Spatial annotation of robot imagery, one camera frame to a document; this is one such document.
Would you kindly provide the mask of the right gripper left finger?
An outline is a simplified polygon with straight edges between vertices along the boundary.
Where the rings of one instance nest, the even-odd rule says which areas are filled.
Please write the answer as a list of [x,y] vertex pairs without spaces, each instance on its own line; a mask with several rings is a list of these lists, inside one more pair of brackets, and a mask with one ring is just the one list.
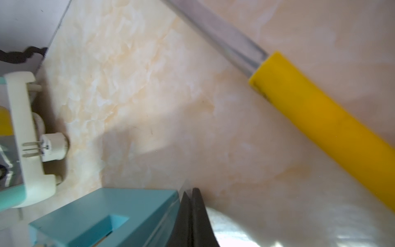
[[186,192],[183,193],[177,218],[167,242],[167,247],[192,247],[192,205]]

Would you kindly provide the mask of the teal tape dispenser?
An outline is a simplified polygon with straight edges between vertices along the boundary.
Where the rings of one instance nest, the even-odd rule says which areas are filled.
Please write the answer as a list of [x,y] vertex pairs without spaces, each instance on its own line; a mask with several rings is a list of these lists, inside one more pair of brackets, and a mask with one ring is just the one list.
[[33,247],[164,247],[176,190],[100,188],[29,224]]

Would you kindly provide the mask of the clear bubble wrap sheet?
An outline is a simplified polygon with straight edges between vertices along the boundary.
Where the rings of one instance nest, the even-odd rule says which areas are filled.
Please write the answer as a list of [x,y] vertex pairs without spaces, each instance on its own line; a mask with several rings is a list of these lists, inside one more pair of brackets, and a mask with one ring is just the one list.
[[307,210],[285,218],[254,216],[245,223],[209,208],[222,247],[393,247],[395,216],[362,210]]

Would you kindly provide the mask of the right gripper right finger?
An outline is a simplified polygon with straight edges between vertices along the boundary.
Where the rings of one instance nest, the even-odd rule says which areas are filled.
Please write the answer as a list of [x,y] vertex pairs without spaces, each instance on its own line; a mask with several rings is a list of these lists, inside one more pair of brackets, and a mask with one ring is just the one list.
[[201,191],[192,190],[192,236],[194,247],[219,247],[211,227]]

